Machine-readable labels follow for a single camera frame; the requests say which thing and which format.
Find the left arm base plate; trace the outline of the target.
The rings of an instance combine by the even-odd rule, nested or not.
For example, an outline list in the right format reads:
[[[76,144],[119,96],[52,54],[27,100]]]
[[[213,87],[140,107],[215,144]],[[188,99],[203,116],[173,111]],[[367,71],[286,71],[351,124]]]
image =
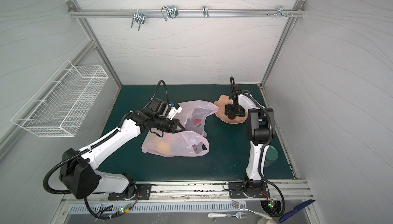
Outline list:
[[[152,184],[134,184],[123,193],[110,192],[108,200],[149,200]]]

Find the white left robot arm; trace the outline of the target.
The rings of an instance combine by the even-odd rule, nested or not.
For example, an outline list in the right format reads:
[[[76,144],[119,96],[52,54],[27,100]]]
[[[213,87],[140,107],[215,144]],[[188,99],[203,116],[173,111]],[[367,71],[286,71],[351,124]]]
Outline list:
[[[126,174],[105,173],[99,166],[124,144],[144,132],[156,129],[176,134],[185,131],[175,118],[183,108],[168,98],[152,96],[144,107],[126,113],[117,127],[95,142],[79,149],[70,148],[62,155],[43,179],[43,188],[51,194],[72,194],[85,199],[94,193],[114,193],[120,198],[131,199],[136,195],[135,181]]]

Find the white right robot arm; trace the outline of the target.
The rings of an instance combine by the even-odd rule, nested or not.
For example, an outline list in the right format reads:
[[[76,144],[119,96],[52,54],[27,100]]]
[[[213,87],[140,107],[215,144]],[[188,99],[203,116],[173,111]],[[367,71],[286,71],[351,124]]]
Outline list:
[[[265,211],[271,217],[281,217],[285,211],[285,198],[279,188],[264,174],[268,149],[275,137],[274,111],[266,108],[252,97],[249,91],[242,91],[230,77],[231,93],[229,103],[224,106],[224,118],[233,121],[244,118],[247,139],[250,141],[250,156],[246,176],[241,185],[229,184],[230,194],[240,197],[265,197]]]

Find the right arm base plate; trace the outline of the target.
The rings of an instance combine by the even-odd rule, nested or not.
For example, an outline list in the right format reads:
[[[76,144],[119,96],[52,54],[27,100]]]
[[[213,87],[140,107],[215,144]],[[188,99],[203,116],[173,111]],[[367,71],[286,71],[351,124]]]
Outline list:
[[[270,198],[266,182],[228,182],[229,197],[236,198]]]

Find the pink plastic bag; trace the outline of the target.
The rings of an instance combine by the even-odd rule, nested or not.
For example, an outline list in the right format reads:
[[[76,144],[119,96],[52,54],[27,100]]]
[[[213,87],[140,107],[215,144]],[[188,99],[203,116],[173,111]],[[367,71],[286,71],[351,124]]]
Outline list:
[[[204,130],[206,119],[215,114],[219,108],[211,102],[196,100],[187,101],[179,104],[182,111],[174,116],[179,119],[180,123],[185,127],[184,132],[176,134],[164,133],[162,137],[157,129],[153,129],[146,135],[142,144],[143,153],[151,153],[163,157],[183,156],[198,157],[209,153],[209,142],[206,138],[207,134]],[[200,126],[195,127],[194,119],[201,119]],[[158,142],[165,141],[171,147],[169,155],[165,156],[157,152]]]

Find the red fruit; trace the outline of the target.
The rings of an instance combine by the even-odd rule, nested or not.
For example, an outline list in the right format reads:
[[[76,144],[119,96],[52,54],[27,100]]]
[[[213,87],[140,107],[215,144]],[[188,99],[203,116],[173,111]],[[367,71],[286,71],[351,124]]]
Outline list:
[[[193,124],[194,124],[195,127],[200,126],[201,123],[202,123],[202,120],[201,120],[201,119],[194,119],[194,120],[193,120]]]

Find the yellow lemon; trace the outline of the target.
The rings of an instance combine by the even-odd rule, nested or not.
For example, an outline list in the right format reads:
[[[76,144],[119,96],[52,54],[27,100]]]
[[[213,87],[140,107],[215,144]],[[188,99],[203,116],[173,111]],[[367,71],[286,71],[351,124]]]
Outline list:
[[[156,150],[157,150],[157,152],[161,153],[162,155],[167,156],[171,152],[171,147],[167,142],[161,141],[161,142],[158,142]]]

